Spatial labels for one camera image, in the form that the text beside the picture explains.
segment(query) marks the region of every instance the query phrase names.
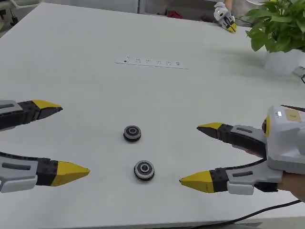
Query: robotic hand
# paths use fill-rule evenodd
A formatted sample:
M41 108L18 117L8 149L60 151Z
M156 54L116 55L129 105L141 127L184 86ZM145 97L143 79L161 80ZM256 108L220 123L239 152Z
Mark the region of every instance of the robotic hand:
M223 2L218 2L214 5L214 17L218 23L226 30L231 33L236 33L235 17L225 7Z
M272 106L262 129L222 123L200 125L197 129L233 147L256 152L263 159L190 175L180 180L184 186L206 193L252 195L254 187L277 192L284 171L305 175L305 108Z
M42 100L17 103L0 100L0 131L46 118L61 111L59 105ZM49 158L17 156L0 152L0 192L59 186L88 175L90 170Z

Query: power strip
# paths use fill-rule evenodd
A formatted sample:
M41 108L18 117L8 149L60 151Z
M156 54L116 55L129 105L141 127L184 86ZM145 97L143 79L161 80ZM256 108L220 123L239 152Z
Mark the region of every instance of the power strip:
M148 58L139 58L139 57L133 58L130 56L126 56L125 58L117 59L115 61L115 63L151 66L151 67L162 67L162 68L188 69L180 61L152 60L152 59L148 59Z

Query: white device housing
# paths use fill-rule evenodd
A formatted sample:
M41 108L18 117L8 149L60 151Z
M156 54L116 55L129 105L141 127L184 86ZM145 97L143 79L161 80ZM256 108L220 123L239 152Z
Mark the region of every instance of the white device housing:
M272 106L266 119L267 163L272 169L305 174L305 109Z

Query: sticker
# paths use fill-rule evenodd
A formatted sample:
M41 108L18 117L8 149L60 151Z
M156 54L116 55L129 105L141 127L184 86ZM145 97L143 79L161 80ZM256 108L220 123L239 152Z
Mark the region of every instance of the sticker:
M288 121L292 122L302 122L299 111L285 109L286 118Z

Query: potted plant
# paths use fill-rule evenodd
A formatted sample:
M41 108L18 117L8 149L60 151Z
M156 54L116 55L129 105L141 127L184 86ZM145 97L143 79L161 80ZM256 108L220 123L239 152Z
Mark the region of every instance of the potted plant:
M267 49L265 68L281 75L292 73L305 52L305 0L266 1L246 16L254 21L246 32L252 49Z

